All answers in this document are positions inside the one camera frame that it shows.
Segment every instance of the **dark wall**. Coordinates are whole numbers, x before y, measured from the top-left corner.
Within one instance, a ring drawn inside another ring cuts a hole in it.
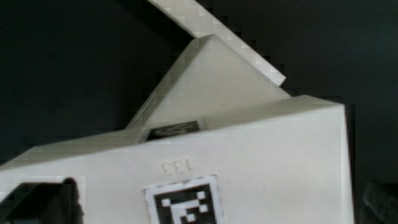
[[[281,69],[346,104],[355,201],[398,182],[398,1],[199,1]],[[0,1],[0,159],[121,129],[190,37],[142,0]]]
[[[124,128],[192,37],[146,1],[0,0],[0,161]]]

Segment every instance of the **white cardboard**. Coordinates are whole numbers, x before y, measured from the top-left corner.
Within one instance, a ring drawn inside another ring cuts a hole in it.
[[[195,38],[217,35],[252,67],[259,70],[275,85],[281,85],[284,76],[258,52],[252,50],[208,10],[195,0],[149,0],[160,11],[171,17],[181,28]]]

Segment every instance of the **small label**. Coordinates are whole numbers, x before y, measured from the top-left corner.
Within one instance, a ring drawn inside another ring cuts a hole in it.
[[[146,189],[151,224],[224,224],[215,176]]]
[[[146,141],[199,132],[201,129],[203,128],[201,128],[199,121],[190,121],[190,122],[153,128],[149,129],[149,132],[146,135]]]

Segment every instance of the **black square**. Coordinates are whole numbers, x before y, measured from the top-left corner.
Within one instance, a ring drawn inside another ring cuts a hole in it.
[[[210,185],[155,195],[155,203],[160,224],[217,224]],[[178,212],[172,211],[183,210],[187,215],[178,217],[179,223],[176,223],[172,216],[178,216]]]

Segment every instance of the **white panel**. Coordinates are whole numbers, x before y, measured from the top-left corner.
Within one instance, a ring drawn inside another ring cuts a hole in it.
[[[288,93],[211,35],[192,41],[128,128],[176,123],[288,98]]]
[[[2,198],[21,182],[75,177],[85,224],[149,224],[144,189],[217,175],[226,223],[352,224],[343,106],[300,97],[272,108],[146,144],[128,146],[124,130],[34,148],[0,169]]]
[[[199,38],[215,34],[247,62],[268,77],[275,85],[281,85],[284,76],[277,69],[256,53],[195,0],[149,0],[156,8],[163,11],[190,35]]]

